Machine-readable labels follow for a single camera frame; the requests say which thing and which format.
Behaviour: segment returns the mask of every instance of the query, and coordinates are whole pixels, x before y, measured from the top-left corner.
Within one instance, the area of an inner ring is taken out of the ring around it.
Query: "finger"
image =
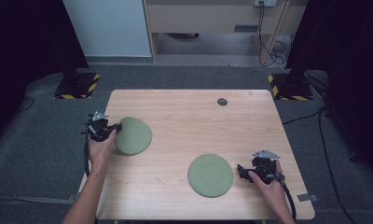
[[[248,175],[253,179],[254,183],[258,186],[259,189],[264,188],[265,183],[261,180],[261,178],[254,172],[249,171]]]
[[[280,165],[279,160],[276,160],[276,171],[279,172],[280,174],[283,173],[282,166]]]
[[[114,130],[110,133],[109,137],[110,137],[110,138],[115,138],[116,135],[117,135],[117,130],[114,129]]]

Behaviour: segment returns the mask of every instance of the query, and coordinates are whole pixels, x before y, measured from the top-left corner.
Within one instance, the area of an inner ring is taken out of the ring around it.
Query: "black cable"
[[[285,184],[283,184],[283,188],[284,188],[286,197],[288,198],[289,205],[291,205],[292,218],[294,219],[294,221],[297,221],[297,210],[295,208],[294,200],[292,199],[291,193],[289,192],[289,189]]]
[[[32,103],[31,103],[29,106],[27,106],[26,108],[18,110],[18,111],[17,111],[18,113],[30,109],[30,108],[35,104],[35,99],[34,99],[33,97],[26,96],[26,97],[24,98],[25,101],[27,101],[27,100],[29,100],[29,99],[32,100]]]
[[[283,125],[288,124],[288,123],[291,123],[291,122],[294,122],[294,121],[297,121],[297,120],[300,120],[300,119],[308,119],[308,118],[314,117],[314,116],[316,116],[318,113],[320,113],[321,110],[322,110],[322,108],[318,109],[317,112],[315,112],[314,114],[312,114],[312,115],[308,115],[308,116],[306,116],[306,117],[302,117],[302,118],[298,118],[298,119],[291,119],[291,120],[288,120],[288,121],[286,121],[286,122],[283,122]]]
[[[326,80],[325,80],[325,83],[323,81],[321,81],[320,79],[316,78],[316,77],[313,77],[309,71],[306,70],[306,73],[308,74],[308,76],[306,76],[307,79],[312,79],[314,80],[315,82],[317,82],[318,84],[322,85],[322,87],[325,89],[325,91],[327,91],[328,89],[328,80],[329,78],[327,77]]]
[[[282,42],[282,41],[280,41],[280,40],[276,40],[275,41],[276,43],[280,43],[280,44],[282,44],[282,46],[283,46],[283,50],[279,50],[279,49],[275,49],[274,47],[273,47],[273,49],[271,50],[271,56],[273,56],[273,57],[275,57],[275,63],[277,63],[277,64],[281,64],[282,63],[282,61],[286,61],[286,59],[288,58],[288,56],[289,56],[289,53],[286,53],[285,52],[285,44],[284,44],[284,42]]]
[[[262,42],[262,36],[261,36],[261,28],[262,28],[262,24],[263,24],[263,17],[265,15],[265,4],[263,1],[259,1],[259,5],[260,5],[260,10],[259,10],[259,29],[258,29],[258,36],[259,36],[259,63],[261,66],[270,66],[272,64],[274,64],[276,61],[277,61],[277,58],[274,60],[272,55],[270,54],[269,50],[266,48],[265,44]],[[266,52],[269,54],[272,62],[271,63],[268,63],[268,64],[263,64],[261,62],[261,54],[262,54],[262,47],[266,50]]]
[[[89,170],[89,130],[88,124],[86,125],[86,135],[85,135],[85,144],[84,144],[84,165],[85,165],[85,174],[87,177],[90,175]]]
[[[335,178],[334,178],[334,175],[332,173],[332,167],[331,167],[331,164],[330,164],[329,159],[328,159],[328,153],[327,153],[327,150],[326,150],[326,144],[325,144],[325,139],[324,139],[324,135],[323,135],[323,128],[321,126],[321,114],[323,113],[323,111],[325,111],[324,107],[320,111],[320,114],[318,116],[318,126],[319,126],[319,129],[320,129],[321,140],[323,142],[324,153],[325,153],[325,160],[326,160],[326,164],[327,164],[328,169],[329,169],[329,175],[331,177],[332,187],[334,188],[335,195],[336,195],[336,198],[338,199],[338,203],[340,204],[341,210],[343,210],[344,214],[350,220],[351,223],[356,224],[356,222],[354,221],[354,219],[352,219],[352,217],[350,216],[349,212],[345,209],[345,207],[343,205],[343,202],[341,201],[341,199],[339,197],[339,194],[338,194],[338,187],[336,186]]]

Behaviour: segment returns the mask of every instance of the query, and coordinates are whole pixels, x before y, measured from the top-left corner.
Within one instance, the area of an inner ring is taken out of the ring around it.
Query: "power outlet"
[[[265,7],[275,7],[277,0],[256,0],[254,6],[261,7],[262,3]]]

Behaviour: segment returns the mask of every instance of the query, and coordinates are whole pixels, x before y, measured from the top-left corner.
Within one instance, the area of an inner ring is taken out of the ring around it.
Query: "yellow and black striped tape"
[[[273,81],[273,76],[268,76],[268,81],[273,91],[273,97],[276,100],[300,100],[300,101],[312,100],[312,97],[297,96],[297,95],[283,97],[279,94],[279,89],[277,88],[276,83],[274,83]]]
[[[96,74],[91,81],[87,92],[83,92],[83,94],[61,94],[55,96],[56,99],[65,99],[65,100],[73,100],[73,99],[83,99],[83,98],[90,98],[93,94],[94,89],[96,88],[97,82],[99,81],[100,75]]]

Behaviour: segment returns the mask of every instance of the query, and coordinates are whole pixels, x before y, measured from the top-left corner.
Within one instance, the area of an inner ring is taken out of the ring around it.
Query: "green round disc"
[[[213,154],[195,159],[189,166],[187,178],[198,194],[209,198],[223,195],[233,183],[229,164],[222,157]]]
[[[139,119],[125,118],[120,121],[122,130],[117,133],[115,145],[129,155],[138,154],[146,150],[152,141],[152,132]]]

